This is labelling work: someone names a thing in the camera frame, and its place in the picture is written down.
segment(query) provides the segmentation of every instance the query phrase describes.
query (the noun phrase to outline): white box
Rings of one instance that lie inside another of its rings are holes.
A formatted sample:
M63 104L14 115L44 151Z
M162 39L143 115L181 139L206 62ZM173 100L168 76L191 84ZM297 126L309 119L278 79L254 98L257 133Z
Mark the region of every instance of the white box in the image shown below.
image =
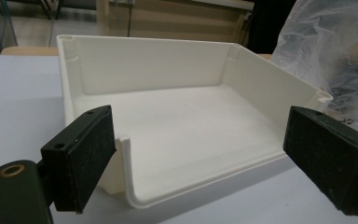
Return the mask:
M60 35L65 119L111 105L101 181L145 208L285 156L291 105L332 97L237 44Z

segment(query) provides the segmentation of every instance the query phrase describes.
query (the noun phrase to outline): clear plastic bag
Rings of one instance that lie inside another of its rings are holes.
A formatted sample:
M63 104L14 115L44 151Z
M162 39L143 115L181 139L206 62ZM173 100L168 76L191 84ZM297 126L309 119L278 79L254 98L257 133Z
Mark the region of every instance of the clear plastic bag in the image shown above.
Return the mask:
M358 0L297 0L271 61L331 93L326 113L358 120Z

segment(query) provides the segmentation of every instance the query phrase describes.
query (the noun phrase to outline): white plastic tray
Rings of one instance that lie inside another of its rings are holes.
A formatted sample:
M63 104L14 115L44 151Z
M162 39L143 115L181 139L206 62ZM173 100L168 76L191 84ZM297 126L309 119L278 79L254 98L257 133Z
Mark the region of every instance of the white plastic tray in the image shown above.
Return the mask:
M332 99L236 44L57 39L66 123L113 107L119 152L100 186L137 208L283 157L290 106Z

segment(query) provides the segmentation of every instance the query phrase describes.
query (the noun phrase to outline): bolt hole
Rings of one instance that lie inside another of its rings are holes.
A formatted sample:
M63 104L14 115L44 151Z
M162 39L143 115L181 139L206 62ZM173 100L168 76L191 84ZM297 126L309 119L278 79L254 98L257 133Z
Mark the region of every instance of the bolt hole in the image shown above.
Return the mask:
M63 148L64 146L65 146L65 144L59 143L59 144L55 145L54 148L59 149L59 148Z
M2 177L11 177L13 175L17 175L21 173L25 169L25 166L22 164L15 164L8 166L0 172L0 176Z

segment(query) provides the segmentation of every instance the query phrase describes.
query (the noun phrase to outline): tiled floor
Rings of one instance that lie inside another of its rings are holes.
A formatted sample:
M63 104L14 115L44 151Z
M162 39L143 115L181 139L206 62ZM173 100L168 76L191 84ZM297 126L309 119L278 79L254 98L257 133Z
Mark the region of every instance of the tiled floor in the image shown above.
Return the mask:
M55 17L55 3L50 3L51 18ZM7 2L14 33L19 46L56 47L57 35L97 35L96 12L62 8L58 20L48 20L38 5Z

